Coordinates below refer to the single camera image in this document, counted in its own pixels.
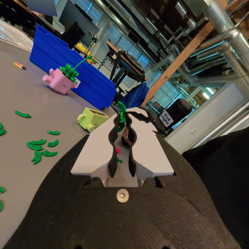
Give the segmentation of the person's black jacket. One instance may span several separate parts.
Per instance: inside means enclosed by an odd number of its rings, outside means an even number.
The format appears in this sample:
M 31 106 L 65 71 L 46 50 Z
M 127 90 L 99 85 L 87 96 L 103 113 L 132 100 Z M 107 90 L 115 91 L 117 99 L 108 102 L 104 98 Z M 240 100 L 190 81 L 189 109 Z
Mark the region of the person's black jacket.
M 242 248 L 249 248 L 249 128 L 212 139 L 182 156 L 206 186 Z

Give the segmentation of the black monitor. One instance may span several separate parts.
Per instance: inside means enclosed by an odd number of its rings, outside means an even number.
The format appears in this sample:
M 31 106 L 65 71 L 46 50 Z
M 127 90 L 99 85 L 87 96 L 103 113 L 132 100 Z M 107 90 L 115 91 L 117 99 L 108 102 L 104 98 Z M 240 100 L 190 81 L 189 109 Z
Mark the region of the black monitor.
M 81 38 L 81 42 L 89 47 L 92 42 L 92 36 L 95 36 L 99 28 L 85 17 L 71 1 L 67 1 L 62 14 L 59 18 L 59 22 L 64 26 L 65 31 L 73 25 L 74 22 L 78 23 L 79 28 L 85 33 L 84 37 Z

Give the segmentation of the wooden beam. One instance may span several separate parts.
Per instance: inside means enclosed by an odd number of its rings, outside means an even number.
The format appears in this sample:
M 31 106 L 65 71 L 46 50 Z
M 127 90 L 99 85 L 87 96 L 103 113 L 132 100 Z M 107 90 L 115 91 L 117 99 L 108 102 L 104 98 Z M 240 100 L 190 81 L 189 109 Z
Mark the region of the wooden beam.
M 164 83 L 175 73 L 175 71 L 182 65 L 183 62 L 191 55 L 191 53 L 203 42 L 203 40 L 211 33 L 214 29 L 213 25 L 208 22 L 192 41 L 184 48 L 184 50 L 176 57 L 171 65 L 164 71 L 164 73 L 158 78 L 158 80 L 150 87 L 141 107 L 150 101 L 155 93 L 164 85 Z

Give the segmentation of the lime green toy flower pot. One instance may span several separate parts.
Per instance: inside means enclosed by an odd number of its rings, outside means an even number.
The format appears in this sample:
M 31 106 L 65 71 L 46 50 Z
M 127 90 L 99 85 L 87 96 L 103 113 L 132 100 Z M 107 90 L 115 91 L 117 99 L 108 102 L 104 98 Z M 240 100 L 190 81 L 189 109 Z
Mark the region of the lime green toy flower pot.
M 106 114 L 87 107 L 84 109 L 83 113 L 77 117 L 80 126 L 89 132 L 93 132 L 108 119 L 109 117 Z

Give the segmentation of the black-legged desk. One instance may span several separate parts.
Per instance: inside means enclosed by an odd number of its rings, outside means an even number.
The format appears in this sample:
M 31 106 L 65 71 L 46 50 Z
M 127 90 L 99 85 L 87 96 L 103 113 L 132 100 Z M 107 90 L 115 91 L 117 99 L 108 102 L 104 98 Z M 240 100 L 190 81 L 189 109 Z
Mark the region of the black-legged desk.
M 115 84 L 115 89 L 119 89 L 119 94 L 124 93 L 119 85 L 126 76 L 140 83 L 144 83 L 147 80 L 143 68 L 136 59 L 128 55 L 126 51 L 120 51 L 115 48 L 110 41 L 107 41 L 107 46 L 109 52 L 106 58 L 113 63 L 110 80 Z

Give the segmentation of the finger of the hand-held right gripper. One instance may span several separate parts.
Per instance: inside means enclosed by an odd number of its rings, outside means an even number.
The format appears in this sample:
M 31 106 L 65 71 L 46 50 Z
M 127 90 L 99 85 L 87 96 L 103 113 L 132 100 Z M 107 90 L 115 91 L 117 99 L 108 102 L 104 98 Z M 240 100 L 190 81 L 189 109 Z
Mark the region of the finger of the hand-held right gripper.
M 129 108 L 129 109 L 126 109 L 126 112 L 127 113 L 134 112 L 134 113 L 137 113 L 138 115 L 143 115 L 144 117 L 148 118 L 147 110 L 145 108 L 143 108 L 143 107 Z
M 146 123 L 137 118 L 134 118 L 134 128 L 136 132 L 139 132 L 142 135 L 149 135 L 157 132 L 156 127 L 152 123 Z

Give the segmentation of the blue plastic bin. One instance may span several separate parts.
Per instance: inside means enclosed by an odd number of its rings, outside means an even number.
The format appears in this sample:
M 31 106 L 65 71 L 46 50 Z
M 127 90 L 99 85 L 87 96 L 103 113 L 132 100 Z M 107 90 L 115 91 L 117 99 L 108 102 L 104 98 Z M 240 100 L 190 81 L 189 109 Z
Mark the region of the blue plastic bin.
M 64 67 L 67 63 L 75 67 L 84 58 L 60 38 L 36 23 L 36 32 L 30 61 L 49 73 L 49 70 Z M 95 66 L 83 62 L 76 68 L 80 81 L 72 91 L 91 103 L 97 109 L 108 108 L 116 94 L 115 84 L 101 73 Z

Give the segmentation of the metal ceiling ducts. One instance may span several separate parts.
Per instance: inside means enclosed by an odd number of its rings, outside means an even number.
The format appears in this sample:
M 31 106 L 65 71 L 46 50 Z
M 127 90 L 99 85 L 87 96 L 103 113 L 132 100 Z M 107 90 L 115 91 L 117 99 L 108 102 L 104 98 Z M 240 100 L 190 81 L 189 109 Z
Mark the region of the metal ceiling ducts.
M 170 77 L 177 87 L 248 84 L 248 1 L 92 1 L 163 73 L 205 26 L 211 31 Z

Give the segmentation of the green spiky plant stem piece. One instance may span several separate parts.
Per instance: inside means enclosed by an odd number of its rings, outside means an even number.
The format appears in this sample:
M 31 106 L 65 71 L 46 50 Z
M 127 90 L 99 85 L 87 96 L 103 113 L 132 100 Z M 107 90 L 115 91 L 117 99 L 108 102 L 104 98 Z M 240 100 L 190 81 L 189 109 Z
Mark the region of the green spiky plant stem piece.
M 126 122 L 126 116 L 125 116 L 125 113 L 126 113 L 126 107 L 125 105 L 118 101 L 118 105 L 120 107 L 120 125 L 119 125 L 119 128 L 117 129 L 117 132 L 121 132 L 124 127 L 125 127 L 125 122 Z

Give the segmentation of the blue bag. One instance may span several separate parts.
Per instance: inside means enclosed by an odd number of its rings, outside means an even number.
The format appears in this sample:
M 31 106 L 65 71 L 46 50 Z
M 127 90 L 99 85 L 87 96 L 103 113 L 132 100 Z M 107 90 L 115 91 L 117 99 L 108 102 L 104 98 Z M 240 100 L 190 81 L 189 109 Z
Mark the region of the blue bag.
M 140 107 L 145 101 L 149 88 L 146 82 L 143 82 L 132 88 L 121 100 L 126 109 Z

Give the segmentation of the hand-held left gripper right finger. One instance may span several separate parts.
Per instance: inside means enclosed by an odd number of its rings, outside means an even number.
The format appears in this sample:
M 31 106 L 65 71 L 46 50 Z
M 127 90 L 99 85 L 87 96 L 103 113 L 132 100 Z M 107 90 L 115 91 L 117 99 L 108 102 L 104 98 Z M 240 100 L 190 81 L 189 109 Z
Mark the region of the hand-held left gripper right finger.
M 136 132 L 134 118 L 132 114 L 127 114 L 129 139 L 133 140 L 129 149 L 129 171 L 133 177 L 137 177 L 138 186 L 141 187 L 147 178 L 170 176 L 174 170 L 156 133 L 142 135 Z

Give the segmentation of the pink toy flower pot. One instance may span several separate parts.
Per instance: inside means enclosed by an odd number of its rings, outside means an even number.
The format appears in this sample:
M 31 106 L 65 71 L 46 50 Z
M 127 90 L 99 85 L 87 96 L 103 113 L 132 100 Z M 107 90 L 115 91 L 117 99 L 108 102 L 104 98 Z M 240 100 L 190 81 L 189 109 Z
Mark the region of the pink toy flower pot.
M 51 68 L 49 70 L 49 76 L 44 75 L 42 80 L 48 83 L 50 88 L 55 92 L 63 95 L 69 94 L 71 89 L 73 89 L 77 83 L 76 77 L 79 76 L 76 68 L 84 62 L 93 65 L 93 55 L 89 54 L 88 57 L 78 63 L 75 67 L 72 67 L 67 63 L 64 67 L 60 66 L 56 70 Z

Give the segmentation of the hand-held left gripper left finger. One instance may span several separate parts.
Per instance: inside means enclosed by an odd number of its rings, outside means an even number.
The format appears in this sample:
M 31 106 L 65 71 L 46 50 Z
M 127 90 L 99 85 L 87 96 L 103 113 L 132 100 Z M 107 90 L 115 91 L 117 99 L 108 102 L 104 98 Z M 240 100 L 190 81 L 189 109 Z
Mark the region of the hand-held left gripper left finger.
M 115 141 L 118 138 L 120 114 L 113 115 L 86 140 L 71 174 L 99 177 L 103 184 L 113 178 L 117 170 L 117 152 Z

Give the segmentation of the open instruction booklet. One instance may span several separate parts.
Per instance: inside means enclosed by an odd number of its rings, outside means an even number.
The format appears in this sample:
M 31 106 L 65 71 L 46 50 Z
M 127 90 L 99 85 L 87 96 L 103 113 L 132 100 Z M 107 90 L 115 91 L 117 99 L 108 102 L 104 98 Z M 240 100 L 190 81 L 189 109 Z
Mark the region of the open instruction booklet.
M 28 52 L 31 52 L 33 48 L 33 40 L 3 20 L 0 20 L 0 40 Z

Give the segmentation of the group of green leaf pieces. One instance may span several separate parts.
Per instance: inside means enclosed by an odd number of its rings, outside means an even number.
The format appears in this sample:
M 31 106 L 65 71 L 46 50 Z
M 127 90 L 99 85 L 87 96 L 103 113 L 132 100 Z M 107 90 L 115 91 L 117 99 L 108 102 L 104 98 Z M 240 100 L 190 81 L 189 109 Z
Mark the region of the group of green leaf pieces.
M 24 114 L 20 111 L 15 111 L 15 113 L 23 118 L 31 118 L 32 116 L 30 116 L 30 114 Z M 2 123 L 0 123 L 0 136 L 4 135 L 6 133 L 6 130 L 4 129 L 4 126 Z M 48 134 L 50 135 L 59 135 L 61 132 L 59 131 L 47 131 Z M 30 148 L 31 150 L 35 151 L 34 152 L 34 158 L 31 160 L 31 162 L 33 162 L 33 164 L 38 164 L 41 160 L 42 160 L 42 155 L 45 157 L 53 157 L 55 155 L 58 154 L 58 152 L 49 152 L 48 150 L 44 151 L 44 148 L 42 147 L 45 143 L 47 142 L 47 140 L 43 140 L 40 139 L 38 141 L 30 141 L 27 143 L 27 147 Z M 55 140 L 54 142 L 49 142 L 48 143 L 48 147 L 55 147 L 57 146 L 59 143 L 58 140 Z M 0 187 L 0 192 L 1 194 L 3 194 L 5 192 L 5 188 Z M 0 212 L 2 211 L 2 207 L 3 207 L 3 203 L 2 201 L 0 201 Z

